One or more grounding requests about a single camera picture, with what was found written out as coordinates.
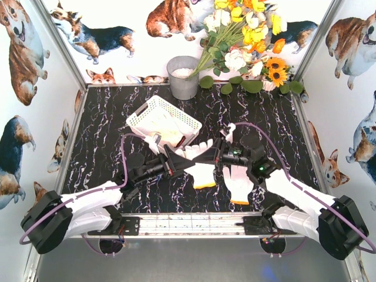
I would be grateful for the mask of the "yellow dotted white glove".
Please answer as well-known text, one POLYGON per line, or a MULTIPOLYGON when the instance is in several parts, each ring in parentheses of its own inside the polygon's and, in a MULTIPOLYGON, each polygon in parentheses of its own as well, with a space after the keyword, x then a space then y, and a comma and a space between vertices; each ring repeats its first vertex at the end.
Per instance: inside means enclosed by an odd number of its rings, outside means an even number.
MULTIPOLYGON (((213 145, 213 139, 207 142, 201 142, 198 145, 185 146, 185 157, 193 160, 196 156, 205 152, 213 145)), ((214 165, 196 163, 194 166, 185 170, 193 177, 193 188, 196 190, 213 187, 216 185, 214 179, 214 165)))

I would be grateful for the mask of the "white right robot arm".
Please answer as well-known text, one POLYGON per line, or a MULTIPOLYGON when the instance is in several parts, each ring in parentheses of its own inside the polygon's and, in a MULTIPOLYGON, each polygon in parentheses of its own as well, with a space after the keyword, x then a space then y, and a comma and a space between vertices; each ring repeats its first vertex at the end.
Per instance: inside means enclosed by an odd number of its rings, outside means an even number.
POLYGON ((330 196, 290 176, 285 163, 277 165, 267 157, 257 135, 244 135, 240 147, 233 147, 236 126, 231 123, 222 137, 209 142, 193 158, 195 163, 222 171, 232 203, 248 204, 253 188, 261 187, 294 205, 290 208, 276 203, 262 212, 261 222, 272 229, 304 235, 338 260, 346 259, 354 249, 361 250, 364 241, 370 245, 367 252, 375 253, 366 224, 351 198, 330 196))

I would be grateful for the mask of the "cream knit glove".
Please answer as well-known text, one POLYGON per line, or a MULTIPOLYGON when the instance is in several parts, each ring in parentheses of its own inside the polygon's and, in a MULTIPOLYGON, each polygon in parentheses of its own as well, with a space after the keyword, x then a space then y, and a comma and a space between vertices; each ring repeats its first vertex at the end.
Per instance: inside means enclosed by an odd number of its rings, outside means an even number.
POLYGON ((169 113, 154 117, 149 129, 149 136, 159 135, 162 141, 170 143, 173 147, 179 147, 186 140, 186 136, 169 113))

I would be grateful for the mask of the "white glove orange cuff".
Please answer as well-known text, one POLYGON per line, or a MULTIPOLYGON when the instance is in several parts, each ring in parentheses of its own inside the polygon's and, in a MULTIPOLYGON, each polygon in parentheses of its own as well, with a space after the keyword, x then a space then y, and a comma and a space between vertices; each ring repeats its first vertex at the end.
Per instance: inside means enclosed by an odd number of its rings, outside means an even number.
POLYGON ((254 184, 246 172, 247 168, 243 166, 223 167, 224 183, 230 191, 230 201, 234 204, 249 204, 248 195, 252 192, 254 184))

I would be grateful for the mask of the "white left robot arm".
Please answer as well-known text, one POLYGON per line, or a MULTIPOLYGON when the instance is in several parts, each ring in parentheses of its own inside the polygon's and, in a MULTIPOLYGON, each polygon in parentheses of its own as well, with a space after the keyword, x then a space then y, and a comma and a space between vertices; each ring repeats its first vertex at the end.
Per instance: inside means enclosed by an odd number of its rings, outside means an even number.
POLYGON ((24 233, 19 239, 20 244, 31 244, 38 254, 46 254, 74 236, 84 236, 93 231, 104 235, 120 231, 125 218, 115 209, 115 205, 122 199, 127 184, 138 184, 160 175, 173 177, 195 164, 168 146, 164 150, 157 159, 128 170, 122 149, 122 184, 108 180, 74 194, 45 193, 21 221, 24 233))

